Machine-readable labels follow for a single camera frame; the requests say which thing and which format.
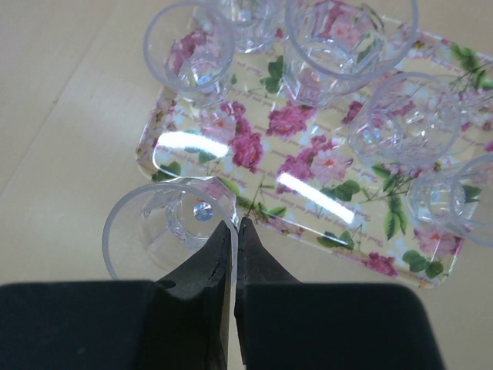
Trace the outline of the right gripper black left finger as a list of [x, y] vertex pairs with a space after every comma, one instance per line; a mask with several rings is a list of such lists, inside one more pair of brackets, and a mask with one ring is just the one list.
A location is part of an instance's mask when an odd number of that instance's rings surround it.
[[225, 369], [230, 230], [158, 281], [1, 288], [3, 369]]

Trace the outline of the small clear glass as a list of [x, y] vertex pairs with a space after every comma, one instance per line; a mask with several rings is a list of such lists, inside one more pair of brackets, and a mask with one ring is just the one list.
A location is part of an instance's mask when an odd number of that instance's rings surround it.
[[466, 133], [482, 114], [492, 111], [492, 91], [445, 91], [441, 95], [440, 129]]
[[166, 6], [153, 17], [143, 38], [143, 58], [151, 75], [198, 106], [226, 98], [234, 54], [232, 24], [206, 1]]
[[385, 79], [349, 123], [359, 161], [424, 167], [449, 154], [461, 131], [458, 97], [437, 76], [403, 72]]
[[236, 194], [218, 177], [179, 177], [123, 196], [102, 232], [102, 256], [114, 280], [157, 281], [197, 255], [226, 226], [226, 249], [237, 255]]
[[406, 202], [413, 217], [491, 247], [492, 155], [418, 177]]

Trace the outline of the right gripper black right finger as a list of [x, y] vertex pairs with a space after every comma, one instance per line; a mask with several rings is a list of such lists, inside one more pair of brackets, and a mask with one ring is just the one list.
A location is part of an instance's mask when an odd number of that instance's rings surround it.
[[418, 296], [399, 284], [303, 283], [238, 231], [234, 316], [248, 369], [443, 369]]

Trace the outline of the large clear tumbler glass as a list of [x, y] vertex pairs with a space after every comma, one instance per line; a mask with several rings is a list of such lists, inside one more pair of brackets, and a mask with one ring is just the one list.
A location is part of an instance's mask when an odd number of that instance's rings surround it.
[[229, 26], [213, 25], [215, 39], [234, 38], [237, 52], [259, 53], [271, 49], [283, 15], [285, 1], [205, 1], [226, 18]]

